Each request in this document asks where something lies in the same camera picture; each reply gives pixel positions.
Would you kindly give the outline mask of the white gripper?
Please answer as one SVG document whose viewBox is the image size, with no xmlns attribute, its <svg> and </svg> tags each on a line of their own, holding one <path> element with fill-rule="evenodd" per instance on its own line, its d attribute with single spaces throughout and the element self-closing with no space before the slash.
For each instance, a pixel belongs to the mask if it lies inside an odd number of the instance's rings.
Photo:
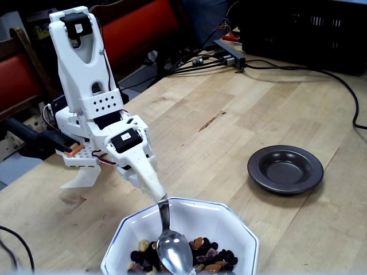
<svg viewBox="0 0 367 275">
<path fill-rule="evenodd" d="M 166 197 L 157 175 L 157 160 L 147 133 L 141 128 L 128 128 L 105 140 L 106 153 L 115 162 L 119 175 L 147 194 L 155 203 Z"/>
</svg>

